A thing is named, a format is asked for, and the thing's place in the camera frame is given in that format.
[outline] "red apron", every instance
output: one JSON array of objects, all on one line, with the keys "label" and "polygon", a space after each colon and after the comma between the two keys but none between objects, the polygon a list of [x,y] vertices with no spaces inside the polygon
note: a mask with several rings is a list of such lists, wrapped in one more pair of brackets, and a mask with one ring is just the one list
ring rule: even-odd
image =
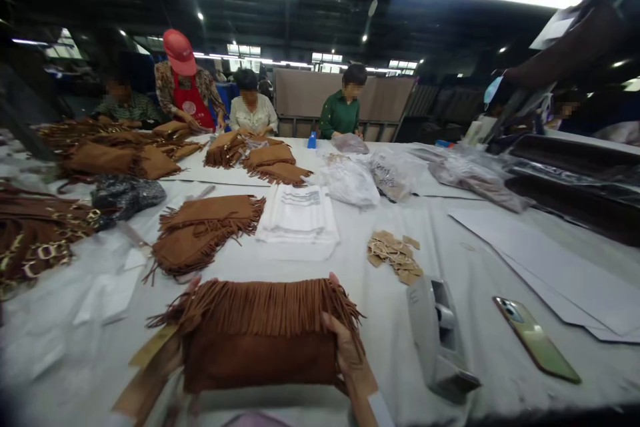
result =
[{"label": "red apron", "polygon": [[173,84],[175,86],[173,89],[173,101],[175,102],[175,106],[193,117],[201,127],[213,129],[213,131],[215,131],[215,122],[211,117],[209,109],[202,101],[202,95],[200,95],[198,88],[195,86],[195,76],[191,76],[191,89],[184,90],[180,88],[178,75],[176,75],[174,71],[172,71],[172,73]]}]

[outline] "beige panel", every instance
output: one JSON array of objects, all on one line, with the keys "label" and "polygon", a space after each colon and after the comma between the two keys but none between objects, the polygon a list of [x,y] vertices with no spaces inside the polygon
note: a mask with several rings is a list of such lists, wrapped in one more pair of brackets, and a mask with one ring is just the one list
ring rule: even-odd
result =
[{"label": "beige panel", "polygon": [[380,131],[380,125],[370,125],[367,129],[367,136],[365,141],[375,141],[378,138],[378,132]]},{"label": "beige panel", "polygon": [[[318,117],[325,100],[342,88],[342,75],[275,69],[275,104],[279,115]],[[360,119],[399,121],[413,78],[367,78],[360,98]]]},{"label": "beige panel", "polygon": [[393,138],[393,134],[395,133],[395,125],[387,125],[385,128],[385,132],[382,134],[382,138],[380,141],[390,142]]},{"label": "beige panel", "polygon": [[280,120],[278,134],[281,137],[293,137],[293,120]]},{"label": "beige panel", "polygon": [[311,135],[311,122],[298,120],[296,123],[296,138],[309,138]]}]

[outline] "white blouse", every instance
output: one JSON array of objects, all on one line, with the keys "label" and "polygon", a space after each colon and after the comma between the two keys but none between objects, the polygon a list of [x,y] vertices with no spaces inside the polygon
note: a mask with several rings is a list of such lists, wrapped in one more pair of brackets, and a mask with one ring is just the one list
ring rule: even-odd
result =
[{"label": "white blouse", "polygon": [[269,99],[260,93],[258,93],[256,108],[253,112],[249,111],[242,97],[236,97],[231,101],[229,125],[233,131],[243,128],[255,133],[271,127],[273,132],[267,135],[273,135],[278,132],[278,116]]}]

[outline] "gold phone case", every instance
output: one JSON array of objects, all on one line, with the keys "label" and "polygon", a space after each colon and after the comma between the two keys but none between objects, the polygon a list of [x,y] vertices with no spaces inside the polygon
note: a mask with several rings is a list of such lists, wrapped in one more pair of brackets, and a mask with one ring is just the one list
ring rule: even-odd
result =
[{"label": "gold phone case", "polygon": [[493,301],[504,318],[507,319],[538,369],[574,384],[582,383],[580,376],[569,365],[567,359],[562,356],[524,305],[502,297],[494,297]]}]

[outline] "red cap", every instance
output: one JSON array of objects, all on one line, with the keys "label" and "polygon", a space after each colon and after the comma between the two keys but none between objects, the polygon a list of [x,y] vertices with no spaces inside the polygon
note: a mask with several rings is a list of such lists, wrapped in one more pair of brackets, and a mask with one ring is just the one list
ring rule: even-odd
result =
[{"label": "red cap", "polygon": [[195,75],[195,57],[188,38],[178,30],[167,30],[162,36],[171,68],[178,75]]}]

